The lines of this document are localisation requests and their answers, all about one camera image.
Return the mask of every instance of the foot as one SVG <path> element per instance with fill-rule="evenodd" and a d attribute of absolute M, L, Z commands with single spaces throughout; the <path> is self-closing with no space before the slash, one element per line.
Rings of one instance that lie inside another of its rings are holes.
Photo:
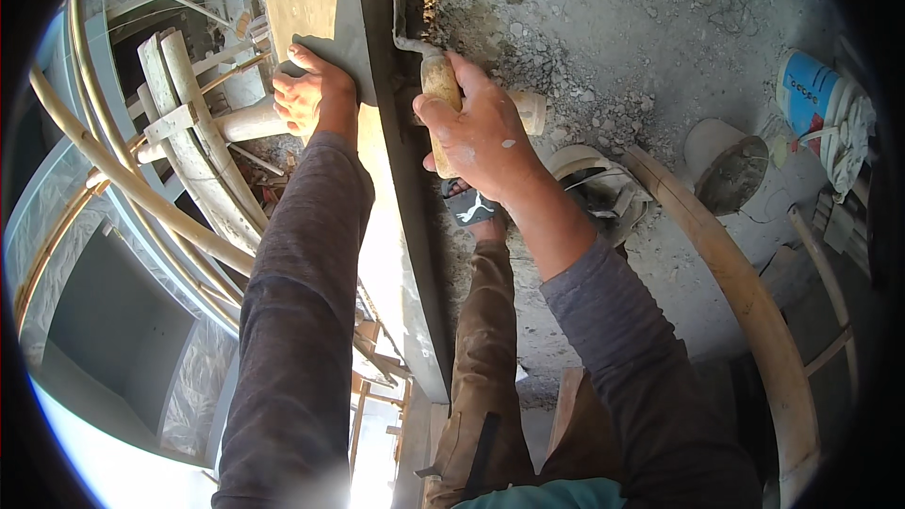
<path fill-rule="evenodd" d="M 453 197 L 454 195 L 458 195 L 459 193 L 468 190 L 469 187 L 469 184 L 459 177 L 458 180 L 452 184 L 450 192 L 448 192 L 446 196 Z M 494 217 L 487 221 L 481 221 L 477 224 L 467 226 L 465 229 L 471 233 L 475 242 L 481 242 L 483 240 L 496 240 L 498 242 L 506 241 L 506 220 L 503 217 Z"/>

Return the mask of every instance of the wooden trowel handle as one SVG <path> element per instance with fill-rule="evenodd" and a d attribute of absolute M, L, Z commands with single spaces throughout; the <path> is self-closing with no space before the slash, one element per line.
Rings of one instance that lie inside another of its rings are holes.
<path fill-rule="evenodd" d="M 421 89 L 425 94 L 436 95 L 444 99 L 455 111 L 461 110 L 459 83 L 455 80 L 453 64 L 446 56 L 425 57 L 421 62 Z M 446 159 L 446 153 L 440 143 L 431 136 L 431 147 L 434 149 L 434 162 L 437 174 L 443 179 L 456 177 L 455 171 Z"/>

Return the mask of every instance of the blue bucket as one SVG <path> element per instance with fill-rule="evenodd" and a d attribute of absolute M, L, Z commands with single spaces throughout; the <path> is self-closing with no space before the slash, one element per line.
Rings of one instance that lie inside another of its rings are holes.
<path fill-rule="evenodd" d="M 808 54 L 790 49 L 776 76 L 776 102 L 800 138 L 833 126 L 848 79 Z"/>

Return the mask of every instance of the sandal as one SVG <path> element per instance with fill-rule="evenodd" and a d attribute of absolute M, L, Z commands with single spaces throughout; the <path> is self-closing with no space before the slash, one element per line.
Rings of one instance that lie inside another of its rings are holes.
<path fill-rule="evenodd" d="M 444 205 L 450 211 L 456 226 L 469 227 L 472 224 L 489 221 L 500 214 L 500 205 L 481 196 L 478 189 L 469 187 L 457 195 L 449 196 L 458 178 L 445 179 L 440 190 L 444 194 Z"/>

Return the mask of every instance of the hand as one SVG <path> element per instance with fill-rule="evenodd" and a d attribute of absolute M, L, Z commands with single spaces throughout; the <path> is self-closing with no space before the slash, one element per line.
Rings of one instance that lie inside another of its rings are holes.
<path fill-rule="evenodd" d="M 351 134 L 355 145 L 357 105 L 355 82 L 345 71 L 314 55 L 310 49 L 292 44 L 289 61 L 308 71 L 292 77 L 277 70 L 273 74 L 273 109 L 299 136 L 330 130 Z"/>
<path fill-rule="evenodd" d="M 413 108 L 446 151 L 452 168 L 469 185 L 509 208 L 508 198 L 532 178 L 549 176 L 527 140 L 512 99 L 481 68 L 446 52 L 465 98 L 457 113 L 431 95 L 414 98 Z M 424 167 L 435 171 L 434 154 Z"/>

